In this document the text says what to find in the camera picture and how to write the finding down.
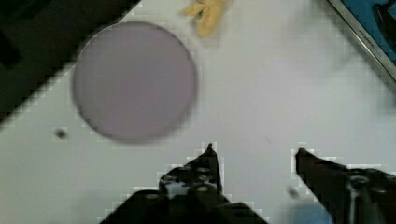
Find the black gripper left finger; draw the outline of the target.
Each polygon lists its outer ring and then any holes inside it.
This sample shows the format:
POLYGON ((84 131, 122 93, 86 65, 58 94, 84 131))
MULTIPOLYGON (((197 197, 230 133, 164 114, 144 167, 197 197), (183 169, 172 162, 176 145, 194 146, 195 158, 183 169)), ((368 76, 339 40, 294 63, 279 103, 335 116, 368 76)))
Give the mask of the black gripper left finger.
POLYGON ((222 193, 216 151, 163 175, 157 189, 139 190, 99 224, 268 224, 245 203, 222 193))

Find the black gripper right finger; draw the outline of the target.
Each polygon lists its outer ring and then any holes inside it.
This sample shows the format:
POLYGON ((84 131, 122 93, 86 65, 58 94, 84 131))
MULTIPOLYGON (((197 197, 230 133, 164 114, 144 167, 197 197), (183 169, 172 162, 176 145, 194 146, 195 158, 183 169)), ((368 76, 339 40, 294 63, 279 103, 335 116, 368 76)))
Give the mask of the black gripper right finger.
POLYGON ((374 168, 347 168, 301 148, 296 173, 333 224, 396 224, 395 176, 374 168))

